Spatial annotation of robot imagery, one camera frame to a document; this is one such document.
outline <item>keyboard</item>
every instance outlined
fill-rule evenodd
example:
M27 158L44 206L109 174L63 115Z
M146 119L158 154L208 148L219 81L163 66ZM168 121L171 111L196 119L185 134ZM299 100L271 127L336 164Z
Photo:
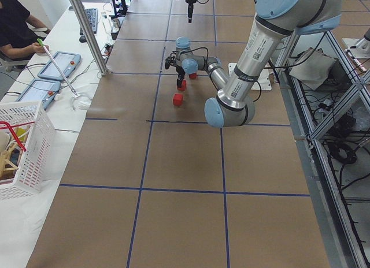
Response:
M98 30L98 8L85 9L86 17L90 23L90 27L93 33L97 33ZM80 35L83 35L82 28L80 28Z

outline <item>white desk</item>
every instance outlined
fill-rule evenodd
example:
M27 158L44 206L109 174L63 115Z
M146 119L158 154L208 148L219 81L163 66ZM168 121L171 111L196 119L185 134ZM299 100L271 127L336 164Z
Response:
M98 8L99 17L103 4L87 3L86 8ZM78 53L82 56L79 67L71 74L71 79L80 74L93 60L87 43L79 42L80 25L74 11L66 10L53 30L45 40L50 46L51 54L56 51ZM100 48L106 42L112 43L110 35L106 34L100 18L97 34L95 34ZM46 55L34 55L29 65L46 63ZM42 66L32 67L31 72L36 76ZM99 70L93 63L89 70L80 76L73 84L77 92L87 92L94 95L99 83ZM33 79L29 71L23 71L18 81L29 83ZM26 85L15 82L9 91L21 92ZM78 137L85 110L74 111L71 106L72 93L69 88L61 90L62 98L52 102L47 109L47 114L57 131L54 143L45 168L44 181L40 194L26 198L17 198L0 201L0 267L22 268L25 267L36 244L47 212L53 201L69 156ZM16 96L6 95L1 102L14 102Z

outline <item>white electronic device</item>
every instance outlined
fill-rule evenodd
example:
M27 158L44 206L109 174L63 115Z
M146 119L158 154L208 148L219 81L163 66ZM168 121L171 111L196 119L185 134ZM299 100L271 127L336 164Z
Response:
M60 89L60 81L33 79L30 85L18 97L18 102L42 101L46 109Z
M71 75L81 61L81 55L62 51L57 51L53 55L53 58L66 77ZM38 73L38 77L41 79L63 81L63 77L51 61L46 63L44 68Z

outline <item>person's arm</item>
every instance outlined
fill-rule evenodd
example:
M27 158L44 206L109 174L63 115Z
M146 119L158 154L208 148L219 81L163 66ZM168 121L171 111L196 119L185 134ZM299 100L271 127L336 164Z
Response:
M44 53L44 49L39 43L33 43L27 47L15 49L11 44L0 47L0 51L10 59L24 58L33 53Z
M25 21L27 23L31 24L35 28L42 28L42 27L47 28L47 26L42 21L40 21L38 18L36 18L35 16L33 16L31 14L29 15L29 17ZM50 32L50 29L47 28L47 31L45 31L45 33L48 34L49 32Z

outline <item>black shirt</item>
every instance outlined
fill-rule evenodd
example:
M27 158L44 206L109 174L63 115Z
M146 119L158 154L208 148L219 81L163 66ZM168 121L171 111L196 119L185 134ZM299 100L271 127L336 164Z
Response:
M0 47L11 44L20 49L37 42L38 36L28 28L29 11L18 0L0 0Z

